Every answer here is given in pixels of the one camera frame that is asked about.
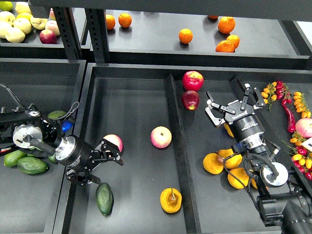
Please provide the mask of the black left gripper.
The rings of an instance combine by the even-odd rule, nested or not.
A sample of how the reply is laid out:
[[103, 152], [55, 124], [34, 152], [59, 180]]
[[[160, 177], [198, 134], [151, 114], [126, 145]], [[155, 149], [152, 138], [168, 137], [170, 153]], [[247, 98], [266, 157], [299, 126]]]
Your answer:
[[[92, 175], [89, 168], [95, 168], [101, 163], [109, 161], [123, 166], [121, 159], [122, 152], [119, 148], [108, 140], [102, 140], [100, 144], [93, 148], [83, 139], [70, 135], [61, 139], [55, 151], [55, 158], [58, 163], [66, 166], [66, 179], [79, 186], [95, 183], [101, 184], [99, 177]], [[89, 168], [84, 168], [89, 159]]]

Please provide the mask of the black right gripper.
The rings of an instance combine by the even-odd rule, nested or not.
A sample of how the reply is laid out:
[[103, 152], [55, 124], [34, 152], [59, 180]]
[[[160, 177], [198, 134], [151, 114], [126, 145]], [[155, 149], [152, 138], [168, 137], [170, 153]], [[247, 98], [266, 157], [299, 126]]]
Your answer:
[[207, 91], [205, 114], [215, 128], [226, 122], [237, 143], [253, 150], [265, 145], [265, 130], [254, 110], [262, 109], [266, 104], [258, 88], [243, 83], [241, 90], [243, 94], [240, 101], [235, 100], [227, 106], [215, 103], [212, 94]]

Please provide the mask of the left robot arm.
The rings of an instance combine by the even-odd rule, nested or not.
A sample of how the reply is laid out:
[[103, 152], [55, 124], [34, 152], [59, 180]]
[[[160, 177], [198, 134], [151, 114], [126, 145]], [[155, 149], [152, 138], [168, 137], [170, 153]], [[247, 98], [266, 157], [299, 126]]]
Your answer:
[[46, 117], [33, 104], [25, 107], [8, 86], [1, 84], [1, 88], [17, 104], [15, 110], [0, 111], [1, 132], [11, 131], [10, 136], [0, 140], [2, 144], [11, 143], [9, 150], [2, 150], [2, 153], [35, 148], [41, 157], [55, 156], [56, 162], [66, 167], [67, 180], [80, 186], [101, 184], [100, 178], [92, 175], [92, 170], [99, 164], [108, 161], [121, 166], [124, 164], [122, 151], [106, 139], [102, 139], [97, 147], [92, 147], [76, 135], [65, 136], [62, 123], [79, 108], [78, 102], [74, 102], [62, 116]]

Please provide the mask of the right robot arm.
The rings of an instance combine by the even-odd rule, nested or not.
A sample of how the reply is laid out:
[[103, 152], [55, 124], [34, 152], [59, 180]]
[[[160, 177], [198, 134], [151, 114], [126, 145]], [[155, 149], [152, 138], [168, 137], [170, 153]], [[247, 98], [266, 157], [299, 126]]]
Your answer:
[[266, 138], [265, 128], [256, 110], [265, 107], [257, 88], [241, 84], [234, 89], [237, 97], [227, 105], [214, 101], [207, 92], [206, 115], [215, 127], [228, 124], [236, 143], [233, 154], [242, 155], [243, 182], [230, 170], [228, 175], [241, 185], [251, 198], [266, 227], [278, 226], [283, 234], [312, 232], [312, 192], [300, 178], [299, 171], [275, 160], [280, 147]]

